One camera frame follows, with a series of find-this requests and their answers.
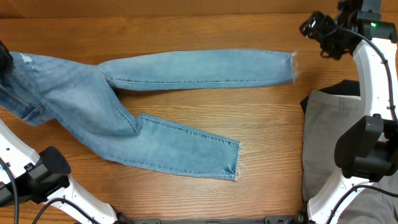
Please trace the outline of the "light blue denim jeans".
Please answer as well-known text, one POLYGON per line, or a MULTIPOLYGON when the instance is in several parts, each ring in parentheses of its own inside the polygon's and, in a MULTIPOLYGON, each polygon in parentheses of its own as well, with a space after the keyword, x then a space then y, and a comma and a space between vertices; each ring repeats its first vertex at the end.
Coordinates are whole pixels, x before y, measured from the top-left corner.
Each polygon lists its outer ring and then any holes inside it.
POLYGON ((103 159, 174 175, 239 178, 234 139, 148 114, 133 116, 117 89, 249 88, 294 79, 294 55, 267 50, 195 50, 87 65, 11 52, 1 62, 1 106, 38 126, 56 119, 103 159))

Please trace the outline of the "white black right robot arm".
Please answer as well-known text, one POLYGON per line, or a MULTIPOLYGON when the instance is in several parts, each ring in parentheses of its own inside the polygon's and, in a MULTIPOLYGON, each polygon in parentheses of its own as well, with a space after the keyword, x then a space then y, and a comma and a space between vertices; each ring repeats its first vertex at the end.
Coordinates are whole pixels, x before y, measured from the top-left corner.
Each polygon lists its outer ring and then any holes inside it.
POLYGON ((294 223, 336 223, 362 190, 397 171, 397 29, 380 8, 380 1, 340 1, 336 17, 315 11, 300 26, 322 57, 353 57, 363 116, 337 140, 336 169, 294 223))

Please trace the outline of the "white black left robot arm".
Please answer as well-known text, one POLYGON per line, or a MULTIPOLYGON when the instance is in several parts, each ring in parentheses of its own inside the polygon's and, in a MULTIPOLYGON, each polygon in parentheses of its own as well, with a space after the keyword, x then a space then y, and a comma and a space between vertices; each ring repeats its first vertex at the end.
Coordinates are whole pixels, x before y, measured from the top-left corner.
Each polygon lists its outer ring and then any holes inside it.
MULTIPOLYGON (((97 69, 69 60, 10 52, 1 47, 1 106, 31 125, 56 119, 96 152, 112 137, 137 133, 107 78, 97 69)), ((58 149, 35 152, 1 126, 1 205, 27 201, 54 206, 80 223, 128 223, 112 205, 78 184, 58 149)))

